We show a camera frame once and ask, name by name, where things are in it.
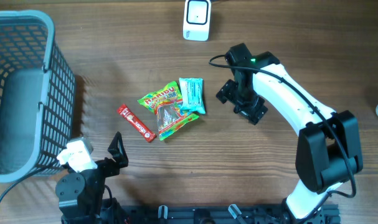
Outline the red Nescafe stick sachet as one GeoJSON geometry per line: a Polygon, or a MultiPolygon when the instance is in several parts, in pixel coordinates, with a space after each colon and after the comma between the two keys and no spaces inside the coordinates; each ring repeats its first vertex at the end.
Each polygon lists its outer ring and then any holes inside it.
{"type": "Polygon", "coordinates": [[[125,104],[122,104],[117,109],[117,112],[126,119],[147,142],[151,142],[156,138],[152,130],[150,130],[125,104]]]}

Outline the mint green tissue pack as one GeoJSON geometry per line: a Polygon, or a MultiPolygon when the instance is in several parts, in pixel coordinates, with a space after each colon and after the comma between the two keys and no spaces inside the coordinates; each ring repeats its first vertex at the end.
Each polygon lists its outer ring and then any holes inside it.
{"type": "Polygon", "coordinates": [[[203,79],[180,78],[179,84],[182,95],[181,109],[206,114],[203,102],[203,79]]]}

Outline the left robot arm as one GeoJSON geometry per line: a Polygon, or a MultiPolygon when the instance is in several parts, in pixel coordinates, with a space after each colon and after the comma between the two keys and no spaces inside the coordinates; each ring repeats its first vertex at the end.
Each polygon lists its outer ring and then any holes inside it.
{"type": "Polygon", "coordinates": [[[107,151],[110,158],[94,161],[90,157],[93,146],[80,137],[69,141],[57,156],[68,170],[55,187],[62,223],[130,223],[129,215],[105,184],[107,178],[119,175],[129,163],[121,133],[115,134],[107,151]]]}

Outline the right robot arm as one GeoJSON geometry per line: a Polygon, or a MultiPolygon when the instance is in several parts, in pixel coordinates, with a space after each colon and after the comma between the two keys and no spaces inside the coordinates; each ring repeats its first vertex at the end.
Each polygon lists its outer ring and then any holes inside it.
{"type": "Polygon", "coordinates": [[[233,73],[216,97],[231,102],[234,112],[257,124],[267,105],[288,121],[298,137],[295,168],[299,181],[281,203],[228,211],[239,223],[340,223],[337,205],[328,198],[350,183],[349,197],[357,193],[354,176],[363,168],[359,126],[350,111],[338,113],[320,103],[292,79],[270,52],[250,53],[245,44],[224,55],[233,73]]]}

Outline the Haribo gummy candy bag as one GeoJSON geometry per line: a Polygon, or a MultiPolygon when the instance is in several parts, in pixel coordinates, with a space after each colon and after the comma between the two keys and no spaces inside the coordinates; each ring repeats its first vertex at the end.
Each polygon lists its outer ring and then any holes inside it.
{"type": "Polygon", "coordinates": [[[146,94],[138,103],[156,115],[161,141],[199,118],[197,114],[182,109],[183,99],[176,81],[168,83],[163,89],[146,94]]]}

